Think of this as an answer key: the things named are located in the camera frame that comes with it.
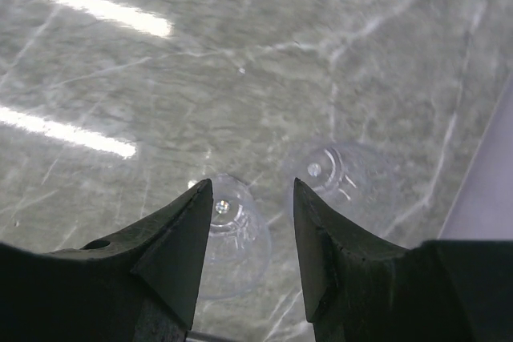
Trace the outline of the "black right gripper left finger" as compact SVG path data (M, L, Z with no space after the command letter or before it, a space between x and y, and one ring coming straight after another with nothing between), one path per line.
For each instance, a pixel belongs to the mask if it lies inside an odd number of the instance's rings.
M213 205L204 179L80 249L1 246L4 341L183 341L192 328Z

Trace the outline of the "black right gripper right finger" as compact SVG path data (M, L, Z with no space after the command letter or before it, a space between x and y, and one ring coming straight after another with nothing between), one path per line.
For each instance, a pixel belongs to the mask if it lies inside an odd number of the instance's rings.
M512 244L388 242L293 188L305 316L318 341L509 341Z

